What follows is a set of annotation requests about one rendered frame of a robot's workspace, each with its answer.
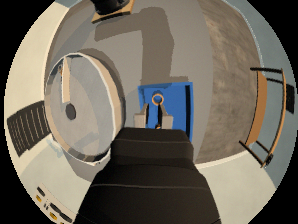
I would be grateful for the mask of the blue plastic crate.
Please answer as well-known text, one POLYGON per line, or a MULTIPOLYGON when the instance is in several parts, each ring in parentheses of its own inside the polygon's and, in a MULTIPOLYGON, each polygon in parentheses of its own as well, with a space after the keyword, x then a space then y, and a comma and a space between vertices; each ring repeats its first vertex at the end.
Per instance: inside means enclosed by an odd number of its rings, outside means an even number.
POLYGON ((155 126, 158 124, 158 105, 152 102, 152 97, 154 94, 159 93, 163 96, 162 104, 167 114, 173 115, 172 129, 185 131, 192 142, 194 116, 193 82, 160 83, 137 87, 140 110, 144 103, 149 103, 149 118, 145 128, 155 129, 155 126))

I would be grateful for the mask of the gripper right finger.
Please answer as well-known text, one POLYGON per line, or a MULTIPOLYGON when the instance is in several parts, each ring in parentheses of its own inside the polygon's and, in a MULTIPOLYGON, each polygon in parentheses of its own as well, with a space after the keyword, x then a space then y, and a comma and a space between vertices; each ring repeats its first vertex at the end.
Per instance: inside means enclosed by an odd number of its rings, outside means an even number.
POLYGON ((172 129, 173 116, 168 115, 164 105, 158 104, 158 124, 160 129, 172 129))

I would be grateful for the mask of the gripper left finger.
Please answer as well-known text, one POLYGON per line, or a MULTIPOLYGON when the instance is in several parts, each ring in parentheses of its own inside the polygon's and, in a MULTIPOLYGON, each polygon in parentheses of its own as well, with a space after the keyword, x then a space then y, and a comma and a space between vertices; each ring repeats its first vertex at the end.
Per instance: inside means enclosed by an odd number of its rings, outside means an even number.
POLYGON ((149 104, 145 103, 140 111, 140 113, 135 113, 134 115, 134 128, 145 128, 148 124, 149 118, 149 104))

